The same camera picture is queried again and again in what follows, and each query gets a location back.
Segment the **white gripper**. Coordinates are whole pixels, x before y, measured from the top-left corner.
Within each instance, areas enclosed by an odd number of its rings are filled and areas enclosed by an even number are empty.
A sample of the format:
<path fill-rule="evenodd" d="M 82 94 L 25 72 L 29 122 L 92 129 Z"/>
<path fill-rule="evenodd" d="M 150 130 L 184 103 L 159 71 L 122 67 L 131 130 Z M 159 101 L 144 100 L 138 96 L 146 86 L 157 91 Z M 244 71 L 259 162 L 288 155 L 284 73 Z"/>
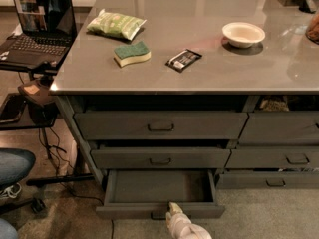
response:
<path fill-rule="evenodd" d="M 173 239 L 193 239 L 192 223 L 185 214 L 182 214 L 181 207 L 175 202 L 170 202 L 168 206 L 169 212 L 165 215 L 165 221 L 171 237 Z"/>

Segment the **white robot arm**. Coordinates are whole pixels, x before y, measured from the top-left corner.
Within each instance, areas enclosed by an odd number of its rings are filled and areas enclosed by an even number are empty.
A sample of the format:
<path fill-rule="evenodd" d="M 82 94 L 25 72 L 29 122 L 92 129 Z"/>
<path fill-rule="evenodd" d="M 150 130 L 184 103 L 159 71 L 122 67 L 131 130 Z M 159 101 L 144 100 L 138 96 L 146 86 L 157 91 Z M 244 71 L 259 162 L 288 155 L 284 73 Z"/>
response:
<path fill-rule="evenodd" d="M 172 239 L 212 239 L 211 235 L 203 227 L 194 224 L 175 202 L 168 204 L 165 220 Z"/>

